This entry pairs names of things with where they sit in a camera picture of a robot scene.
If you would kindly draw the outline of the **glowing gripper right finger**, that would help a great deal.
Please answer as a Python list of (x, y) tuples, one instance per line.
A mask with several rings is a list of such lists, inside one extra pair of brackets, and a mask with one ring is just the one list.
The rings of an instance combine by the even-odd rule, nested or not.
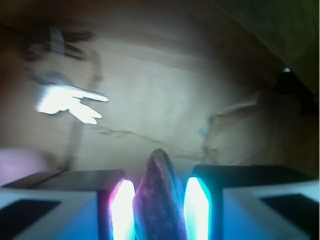
[(196, 165), (184, 196), (190, 240), (317, 240), (320, 182), (280, 165)]

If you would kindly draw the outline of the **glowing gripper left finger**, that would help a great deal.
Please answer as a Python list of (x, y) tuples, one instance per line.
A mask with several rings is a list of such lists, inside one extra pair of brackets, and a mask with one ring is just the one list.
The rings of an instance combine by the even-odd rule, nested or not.
[(0, 237), (133, 240), (134, 195), (121, 169), (33, 173), (0, 188)]

